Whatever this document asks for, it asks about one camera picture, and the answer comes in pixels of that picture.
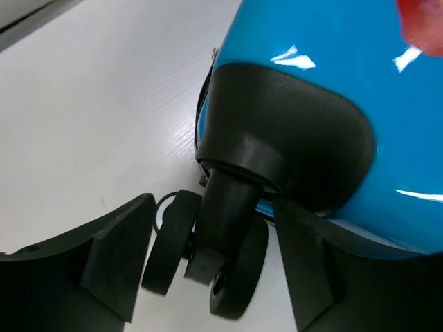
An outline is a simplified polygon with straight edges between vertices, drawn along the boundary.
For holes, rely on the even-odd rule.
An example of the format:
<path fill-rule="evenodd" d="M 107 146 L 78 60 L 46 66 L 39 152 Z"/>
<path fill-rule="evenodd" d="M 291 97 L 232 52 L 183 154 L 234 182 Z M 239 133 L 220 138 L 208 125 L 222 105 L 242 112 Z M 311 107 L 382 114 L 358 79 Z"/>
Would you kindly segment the blue hard-shell suitcase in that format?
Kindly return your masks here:
<path fill-rule="evenodd" d="M 442 2 L 243 1 L 199 96 L 202 195 L 165 197 L 143 288 L 179 262 L 236 320 L 290 199 L 354 234 L 442 254 Z"/>

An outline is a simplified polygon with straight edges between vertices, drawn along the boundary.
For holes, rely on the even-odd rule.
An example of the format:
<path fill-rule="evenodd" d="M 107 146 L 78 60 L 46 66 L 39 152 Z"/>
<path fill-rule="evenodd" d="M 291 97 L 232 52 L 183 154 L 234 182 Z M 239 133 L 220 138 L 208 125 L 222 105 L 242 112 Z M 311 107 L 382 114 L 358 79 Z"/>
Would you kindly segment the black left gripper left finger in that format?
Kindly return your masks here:
<path fill-rule="evenodd" d="M 155 220 L 141 194 L 56 237 L 1 255 L 2 331 L 122 331 Z"/>

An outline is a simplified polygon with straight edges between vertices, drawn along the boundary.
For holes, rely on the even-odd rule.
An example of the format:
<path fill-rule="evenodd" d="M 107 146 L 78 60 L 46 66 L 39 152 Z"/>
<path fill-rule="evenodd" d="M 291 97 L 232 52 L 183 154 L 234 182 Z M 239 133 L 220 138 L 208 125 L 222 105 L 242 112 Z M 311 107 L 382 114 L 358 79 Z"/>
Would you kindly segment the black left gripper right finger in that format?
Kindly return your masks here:
<path fill-rule="evenodd" d="M 290 199 L 273 203 L 299 331 L 441 331 L 442 254 L 354 234 Z"/>

